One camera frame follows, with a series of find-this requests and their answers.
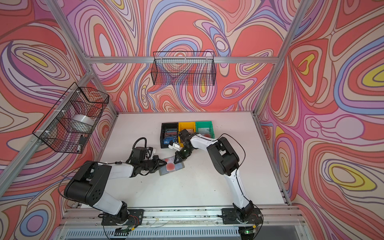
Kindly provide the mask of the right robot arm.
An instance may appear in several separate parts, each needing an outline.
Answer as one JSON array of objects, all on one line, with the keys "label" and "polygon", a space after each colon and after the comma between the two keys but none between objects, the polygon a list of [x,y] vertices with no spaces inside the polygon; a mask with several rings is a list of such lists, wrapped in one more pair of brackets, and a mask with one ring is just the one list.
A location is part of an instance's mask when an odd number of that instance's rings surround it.
[{"label": "right robot arm", "polygon": [[240,158],[230,142],[225,137],[212,139],[199,133],[190,133],[187,130],[182,130],[179,138],[182,145],[173,141],[168,145],[168,148],[176,150],[175,163],[185,161],[194,150],[206,151],[216,171],[225,177],[230,187],[237,219],[244,222],[250,217],[255,205],[246,194],[240,177]]}]

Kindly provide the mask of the green plastic bin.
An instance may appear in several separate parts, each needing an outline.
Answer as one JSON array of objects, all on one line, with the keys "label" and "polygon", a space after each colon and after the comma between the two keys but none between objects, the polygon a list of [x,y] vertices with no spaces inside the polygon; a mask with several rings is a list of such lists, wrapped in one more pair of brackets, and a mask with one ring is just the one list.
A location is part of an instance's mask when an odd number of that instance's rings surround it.
[{"label": "green plastic bin", "polygon": [[214,128],[212,121],[198,121],[195,122],[196,132],[204,137],[211,139],[215,138]]}]

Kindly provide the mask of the aluminium front rail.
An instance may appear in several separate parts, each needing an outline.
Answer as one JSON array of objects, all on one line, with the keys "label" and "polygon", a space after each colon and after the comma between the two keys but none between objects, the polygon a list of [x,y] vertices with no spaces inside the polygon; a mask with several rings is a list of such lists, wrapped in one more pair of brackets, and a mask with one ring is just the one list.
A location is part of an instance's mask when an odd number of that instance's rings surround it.
[{"label": "aluminium front rail", "polygon": [[[223,206],[208,207],[151,207],[144,208],[144,213],[137,217],[129,217],[129,221],[141,228],[155,229],[159,227],[224,227],[226,219],[222,218]],[[307,223],[302,211],[293,206],[259,206],[264,223],[267,226],[305,226]],[[91,208],[66,210],[60,227],[101,227],[100,211]]]}]

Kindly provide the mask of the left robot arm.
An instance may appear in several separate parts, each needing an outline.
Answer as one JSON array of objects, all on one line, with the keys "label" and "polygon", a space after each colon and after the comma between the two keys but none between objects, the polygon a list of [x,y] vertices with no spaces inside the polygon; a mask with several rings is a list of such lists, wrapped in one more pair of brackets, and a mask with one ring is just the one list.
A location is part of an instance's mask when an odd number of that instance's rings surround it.
[{"label": "left robot arm", "polygon": [[155,152],[152,147],[137,147],[125,162],[105,164],[87,161],[66,185],[64,197],[103,212],[103,224],[127,225],[131,216],[128,205],[108,193],[107,183],[113,179],[153,174],[166,166],[168,163],[155,155]]}]

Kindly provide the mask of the white card red dot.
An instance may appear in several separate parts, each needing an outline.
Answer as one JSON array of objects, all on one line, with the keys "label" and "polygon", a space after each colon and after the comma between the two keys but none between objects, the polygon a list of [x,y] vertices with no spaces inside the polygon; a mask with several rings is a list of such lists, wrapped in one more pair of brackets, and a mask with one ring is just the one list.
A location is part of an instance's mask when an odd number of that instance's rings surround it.
[{"label": "white card red dot", "polygon": [[175,164],[174,160],[175,160],[174,157],[164,159],[164,161],[167,162],[166,172],[173,172],[173,171],[177,171],[177,170],[182,168],[182,164],[181,163]]}]

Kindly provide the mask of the yellow plastic bin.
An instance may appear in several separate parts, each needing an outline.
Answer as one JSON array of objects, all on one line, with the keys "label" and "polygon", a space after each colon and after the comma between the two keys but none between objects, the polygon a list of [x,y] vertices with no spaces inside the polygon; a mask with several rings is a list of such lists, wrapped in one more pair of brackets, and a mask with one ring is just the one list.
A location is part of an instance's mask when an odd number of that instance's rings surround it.
[{"label": "yellow plastic bin", "polygon": [[196,123],[195,122],[179,122],[179,143],[181,147],[184,146],[180,137],[180,132],[182,130],[187,130],[190,134],[193,134],[194,132],[196,132]]}]

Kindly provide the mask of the black plastic bin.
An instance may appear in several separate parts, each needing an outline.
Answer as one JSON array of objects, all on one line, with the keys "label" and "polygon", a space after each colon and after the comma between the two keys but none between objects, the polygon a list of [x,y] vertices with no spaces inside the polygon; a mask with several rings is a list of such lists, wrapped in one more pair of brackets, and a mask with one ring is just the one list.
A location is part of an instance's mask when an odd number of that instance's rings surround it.
[{"label": "black plastic bin", "polygon": [[163,139],[165,137],[177,137],[179,142],[179,123],[162,123],[161,125],[161,135],[160,135],[160,146],[162,149],[168,148],[168,145],[163,144]]}]

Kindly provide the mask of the white tape roll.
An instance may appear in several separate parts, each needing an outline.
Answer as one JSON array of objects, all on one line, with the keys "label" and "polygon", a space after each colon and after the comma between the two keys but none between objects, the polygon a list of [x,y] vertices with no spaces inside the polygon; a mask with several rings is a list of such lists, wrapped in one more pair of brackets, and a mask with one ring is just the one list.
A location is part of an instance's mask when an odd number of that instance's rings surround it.
[{"label": "white tape roll", "polygon": [[85,125],[89,125],[89,126],[93,126],[95,124],[95,121],[86,115],[80,115],[80,114],[74,115],[72,117],[72,120],[80,122]]}]

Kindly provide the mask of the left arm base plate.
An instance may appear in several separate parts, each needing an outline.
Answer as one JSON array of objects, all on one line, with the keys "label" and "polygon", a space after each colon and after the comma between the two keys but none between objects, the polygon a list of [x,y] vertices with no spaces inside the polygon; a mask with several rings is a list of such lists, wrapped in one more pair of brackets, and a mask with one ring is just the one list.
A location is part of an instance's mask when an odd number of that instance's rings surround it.
[{"label": "left arm base plate", "polygon": [[137,227],[143,222],[144,209],[128,209],[127,213],[111,215],[101,213],[98,217],[102,220],[103,226],[128,226]]}]

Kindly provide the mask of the blue card in bin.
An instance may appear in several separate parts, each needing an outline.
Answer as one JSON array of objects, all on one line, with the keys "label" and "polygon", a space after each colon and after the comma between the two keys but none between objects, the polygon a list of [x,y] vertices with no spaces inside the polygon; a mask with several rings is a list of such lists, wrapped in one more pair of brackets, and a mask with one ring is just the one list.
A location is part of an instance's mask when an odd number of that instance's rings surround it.
[{"label": "blue card in bin", "polygon": [[173,143],[176,143],[178,141],[178,138],[177,137],[165,137],[163,139],[163,144],[164,145],[169,145],[169,144],[173,144]]}]

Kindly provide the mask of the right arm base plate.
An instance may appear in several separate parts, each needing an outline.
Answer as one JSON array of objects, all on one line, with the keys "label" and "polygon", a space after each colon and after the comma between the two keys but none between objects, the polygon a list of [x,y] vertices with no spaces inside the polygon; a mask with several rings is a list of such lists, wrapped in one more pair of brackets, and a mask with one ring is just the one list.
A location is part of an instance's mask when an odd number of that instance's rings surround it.
[{"label": "right arm base plate", "polygon": [[264,222],[264,217],[257,208],[248,211],[235,208],[223,208],[218,217],[223,220],[225,225],[252,224],[258,226]]}]

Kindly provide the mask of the grey card holder wallet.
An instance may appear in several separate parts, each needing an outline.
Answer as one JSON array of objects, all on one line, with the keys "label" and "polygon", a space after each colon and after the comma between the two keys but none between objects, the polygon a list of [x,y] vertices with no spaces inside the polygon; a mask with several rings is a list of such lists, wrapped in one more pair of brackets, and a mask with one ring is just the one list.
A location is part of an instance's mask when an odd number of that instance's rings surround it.
[{"label": "grey card holder wallet", "polygon": [[167,164],[159,169],[159,175],[164,176],[166,174],[179,171],[185,167],[184,163],[175,163],[175,156],[163,159]]}]

